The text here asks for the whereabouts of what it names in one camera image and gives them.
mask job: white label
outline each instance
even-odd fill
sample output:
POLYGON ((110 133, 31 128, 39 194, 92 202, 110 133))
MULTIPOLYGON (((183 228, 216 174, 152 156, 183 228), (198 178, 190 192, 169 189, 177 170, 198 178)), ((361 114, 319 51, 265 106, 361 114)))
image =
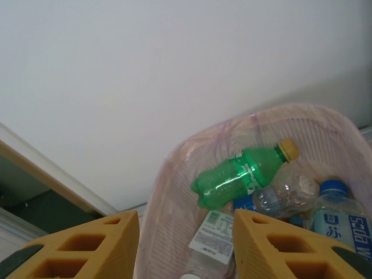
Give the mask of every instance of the white label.
POLYGON ((233 254, 233 217, 218 211, 210 211, 188 245, 224 264, 233 254))

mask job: yellow bottle cap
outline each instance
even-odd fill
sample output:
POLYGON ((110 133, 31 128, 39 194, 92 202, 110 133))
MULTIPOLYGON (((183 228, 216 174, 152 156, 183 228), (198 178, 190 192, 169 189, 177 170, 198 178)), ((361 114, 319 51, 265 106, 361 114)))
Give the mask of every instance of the yellow bottle cap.
POLYGON ((300 156, 297 146, 295 145, 291 138, 285 138, 284 140, 278 143, 278 146, 281 152, 283 152, 288 163, 292 160, 297 159, 300 156))

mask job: blue bottle label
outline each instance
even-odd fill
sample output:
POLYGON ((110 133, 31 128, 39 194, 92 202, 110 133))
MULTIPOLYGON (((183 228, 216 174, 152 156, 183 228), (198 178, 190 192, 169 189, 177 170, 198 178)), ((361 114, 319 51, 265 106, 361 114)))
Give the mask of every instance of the blue bottle label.
POLYGON ((372 262, 372 225, 361 216, 348 215, 327 210, 314 216, 313 231, 337 239, 372 262))

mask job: wooden trim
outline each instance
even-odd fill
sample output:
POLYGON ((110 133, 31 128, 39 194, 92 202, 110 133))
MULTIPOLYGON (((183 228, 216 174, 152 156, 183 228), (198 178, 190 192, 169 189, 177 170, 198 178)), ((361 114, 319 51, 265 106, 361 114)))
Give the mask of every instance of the wooden trim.
POLYGON ((115 208, 51 162, 2 123, 0 123, 0 156, 9 159, 85 212, 98 212, 102 215, 117 213, 115 208))

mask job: pink plastic basket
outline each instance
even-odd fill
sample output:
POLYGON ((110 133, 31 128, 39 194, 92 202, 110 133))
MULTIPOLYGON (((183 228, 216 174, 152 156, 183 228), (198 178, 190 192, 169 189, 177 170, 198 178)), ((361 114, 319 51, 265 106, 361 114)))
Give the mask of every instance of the pink plastic basket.
POLYGON ((273 146, 291 137, 301 156, 294 164, 321 181, 345 180, 372 215, 372 150, 355 125, 323 106, 279 106, 201 131, 165 160, 148 203, 136 261, 137 278, 179 278, 188 244, 207 210, 197 206, 192 180, 247 146, 273 146))

